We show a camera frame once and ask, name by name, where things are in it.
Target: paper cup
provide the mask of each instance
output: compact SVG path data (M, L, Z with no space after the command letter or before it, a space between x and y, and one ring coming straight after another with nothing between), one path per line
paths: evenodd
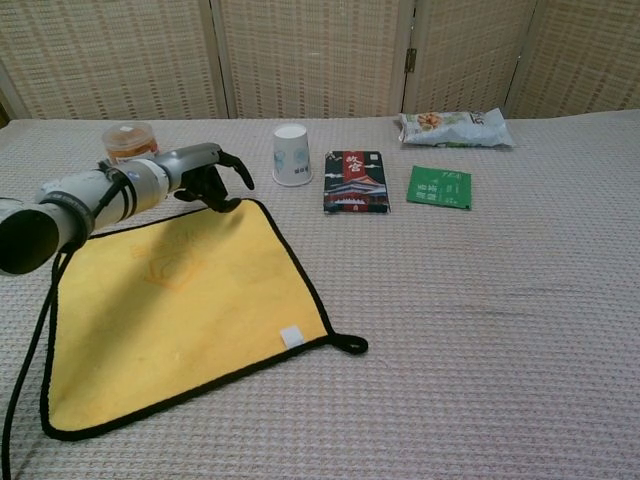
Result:
M273 179L285 187L309 183L313 174L309 164L307 129L285 123L273 132Z

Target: book cover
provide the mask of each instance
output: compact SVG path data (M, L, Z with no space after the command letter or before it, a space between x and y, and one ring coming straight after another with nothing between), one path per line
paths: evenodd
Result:
M380 152L334 150L325 156L324 211L389 211Z
M414 166L407 201L471 210L471 175Z

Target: yellow cloth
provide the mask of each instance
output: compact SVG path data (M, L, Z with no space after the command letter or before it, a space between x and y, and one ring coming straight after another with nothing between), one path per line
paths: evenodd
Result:
M89 240L60 282L47 433L99 434L153 413L287 351L280 331L293 325L305 346L333 343L328 336L339 335L266 215L245 200L231 213L203 210Z

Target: clear container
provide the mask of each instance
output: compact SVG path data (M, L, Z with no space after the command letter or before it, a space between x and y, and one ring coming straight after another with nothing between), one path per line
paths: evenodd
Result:
M114 165L134 158L150 160L158 153L153 129L145 122L118 123L102 134L102 141Z

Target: green card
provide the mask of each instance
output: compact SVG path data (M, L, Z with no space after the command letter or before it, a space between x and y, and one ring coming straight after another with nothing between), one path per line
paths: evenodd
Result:
M471 210L471 174L414 166L407 201Z

